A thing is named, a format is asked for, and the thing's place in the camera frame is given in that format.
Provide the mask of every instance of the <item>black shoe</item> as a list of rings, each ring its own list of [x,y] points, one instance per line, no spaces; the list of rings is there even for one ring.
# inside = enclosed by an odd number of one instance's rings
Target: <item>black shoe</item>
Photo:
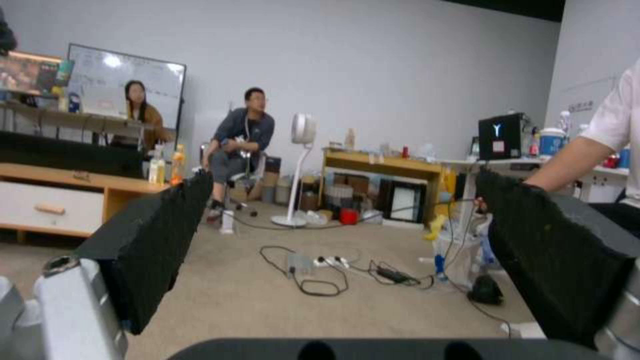
[[[207,215],[207,222],[215,222],[221,216],[222,212],[225,210],[224,204],[218,200],[212,200],[211,205],[209,205],[209,214]]]

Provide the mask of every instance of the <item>man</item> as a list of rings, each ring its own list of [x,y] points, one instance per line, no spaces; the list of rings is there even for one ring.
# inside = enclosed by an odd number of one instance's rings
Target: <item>man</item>
[[[211,215],[223,208],[225,183],[230,176],[254,171],[260,160],[259,152],[269,146],[275,121],[264,112],[266,98],[260,88],[244,93],[245,108],[231,111],[218,126],[209,148],[202,156],[202,167],[213,175]],[[241,153],[251,154],[249,159]]]
[[[640,60],[622,75],[617,89],[600,105],[589,128],[525,183],[549,192],[558,190],[628,143],[631,164],[626,198],[615,204],[592,206],[640,238]]]

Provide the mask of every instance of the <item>laptop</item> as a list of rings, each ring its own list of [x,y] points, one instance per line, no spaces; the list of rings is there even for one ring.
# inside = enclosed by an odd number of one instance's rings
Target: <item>laptop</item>
[[[124,90],[103,86],[83,86],[82,112],[127,120],[127,101]]]
[[[522,113],[478,121],[480,160],[513,159],[521,156]]]

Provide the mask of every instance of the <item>white fan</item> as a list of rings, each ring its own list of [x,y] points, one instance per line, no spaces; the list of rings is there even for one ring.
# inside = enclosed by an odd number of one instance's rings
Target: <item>white fan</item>
[[[298,158],[298,166],[296,166],[296,173],[293,177],[293,184],[291,186],[291,196],[289,197],[289,210],[287,216],[275,216],[271,217],[271,221],[275,224],[289,227],[302,227],[307,224],[305,219],[293,217],[293,206],[296,201],[296,194],[298,192],[298,180],[300,179],[300,169],[302,163],[305,161],[309,152],[314,147],[314,140],[316,139],[316,122],[308,114],[297,113],[293,115],[293,123],[291,124],[291,142],[301,143],[305,150]]]

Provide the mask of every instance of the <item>drawer handle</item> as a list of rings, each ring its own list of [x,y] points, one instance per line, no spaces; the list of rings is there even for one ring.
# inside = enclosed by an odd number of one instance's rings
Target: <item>drawer handle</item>
[[[43,213],[50,213],[55,215],[64,215],[65,208],[59,208],[57,206],[46,205],[46,204],[37,204],[35,209],[41,211]]]

